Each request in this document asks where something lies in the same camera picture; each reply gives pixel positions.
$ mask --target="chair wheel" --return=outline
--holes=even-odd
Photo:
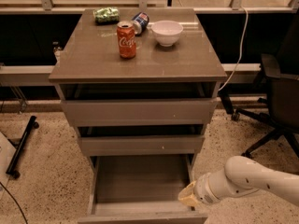
[[[13,179],[18,179],[20,177],[20,173],[17,170],[14,170],[11,176]]]
[[[37,122],[34,123],[34,128],[38,129],[39,128],[39,124]]]
[[[234,112],[234,113],[232,114],[232,120],[233,120],[233,121],[238,121],[239,119],[240,119],[240,114]]]

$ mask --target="red soda can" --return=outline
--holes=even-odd
[[[130,21],[118,23],[117,35],[119,40],[120,56],[133,58],[136,55],[135,30]]]

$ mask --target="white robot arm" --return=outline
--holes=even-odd
[[[183,201],[192,196],[193,203],[183,203],[195,206],[196,202],[213,204],[227,197],[254,195],[260,189],[299,206],[299,175],[275,171],[241,156],[230,158],[218,172],[200,176],[178,198]]]

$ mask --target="speckled floor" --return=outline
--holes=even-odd
[[[76,134],[64,113],[57,104],[52,107],[30,105],[20,115],[0,114],[0,131],[10,138],[21,136],[31,115],[37,116],[40,125],[31,133],[21,155],[20,178],[10,180],[7,185],[30,224],[77,223],[79,217],[86,215],[89,201],[91,168],[80,153]],[[3,112],[14,110],[16,106],[3,106]],[[246,117],[241,117],[239,122],[231,121],[223,109],[216,109],[195,163],[195,176],[219,170],[229,157],[240,154],[269,130]],[[299,174],[299,159],[284,138],[261,147],[254,153],[254,159],[267,167]],[[226,199],[213,206],[202,205],[198,211],[208,213],[208,224],[299,223],[299,207],[270,193]],[[0,223],[24,223],[19,209],[6,193],[0,200]]]

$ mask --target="soda can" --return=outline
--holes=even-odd
[[[147,13],[139,12],[132,18],[132,23],[134,25],[135,34],[140,35],[144,30],[146,30],[150,22],[150,17]]]
[[[120,56],[133,58],[136,55],[135,30],[130,21],[118,23],[117,35],[119,41]]]

